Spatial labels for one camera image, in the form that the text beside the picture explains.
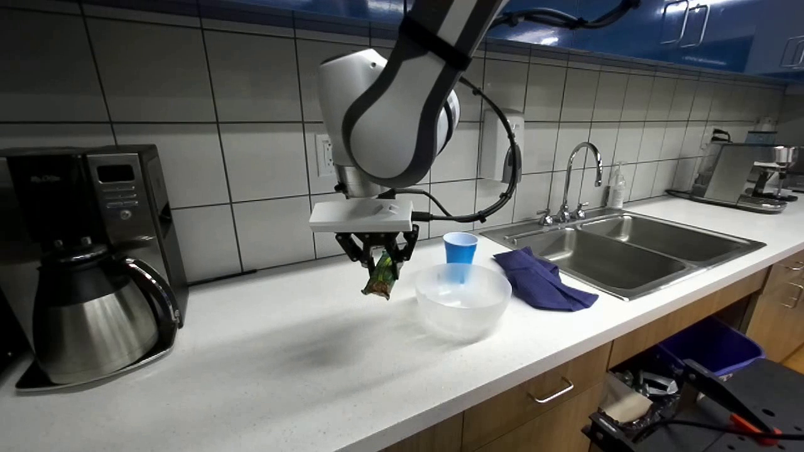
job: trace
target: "blue towel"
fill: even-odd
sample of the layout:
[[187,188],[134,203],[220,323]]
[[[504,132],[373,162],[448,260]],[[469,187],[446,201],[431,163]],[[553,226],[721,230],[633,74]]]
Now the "blue towel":
[[599,294],[567,287],[558,266],[533,257],[531,248],[497,253],[496,262],[504,266],[514,294],[535,309],[578,311],[599,301]]

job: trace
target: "clear plastic bowl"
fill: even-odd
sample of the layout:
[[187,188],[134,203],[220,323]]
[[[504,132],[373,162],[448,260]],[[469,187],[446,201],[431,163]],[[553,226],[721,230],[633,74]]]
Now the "clear plastic bowl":
[[484,266],[442,264],[416,277],[422,328],[448,341],[489,338],[510,301],[504,275]]

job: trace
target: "stainless steel sink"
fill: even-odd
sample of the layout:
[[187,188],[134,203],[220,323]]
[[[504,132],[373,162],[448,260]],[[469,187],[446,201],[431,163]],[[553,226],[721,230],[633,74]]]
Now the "stainless steel sink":
[[553,262],[602,291],[639,299],[697,270],[724,264],[765,245],[633,215],[594,217],[572,226],[535,225],[491,231],[491,240]]
[[582,225],[582,230],[685,260],[693,266],[717,266],[765,246],[741,237],[727,237],[633,215],[599,217]]
[[578,230],[531,231],[497,240],[510,246],[528,246],[535,257],[553,262],[558,270],[624,299],[639,299],[693,272],[693,266],[680,260]]

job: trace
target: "white countertop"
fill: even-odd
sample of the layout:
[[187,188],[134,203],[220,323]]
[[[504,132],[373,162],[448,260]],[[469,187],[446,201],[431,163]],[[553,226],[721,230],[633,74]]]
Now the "white countertop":
[[[362,296],[366,270],[345,260],[198,287],[177,349],[142,373],[39,398],[15,395],[24,364],[10,373],[0,451],[378,451],[804,248],[801,201],[779,217],[691,201],[629,212],[766,246],[639,301],[602,296],[577,314],[514,301],[492,338],[464,346],[413,318],[411,277],[442,262],[441,245],[418,248],[393,301]],[[480,242],[479,262],[496,266],[496,252]]]

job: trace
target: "stainless steel carafe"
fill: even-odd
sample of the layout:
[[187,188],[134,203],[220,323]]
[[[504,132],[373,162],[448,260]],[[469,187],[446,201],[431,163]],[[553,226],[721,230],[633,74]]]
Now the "stainless steel carafe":
[[104,380],[173,344],[177,328],[171,289],[144,262],[84,246],[40,266],[34,349],[55,384]]

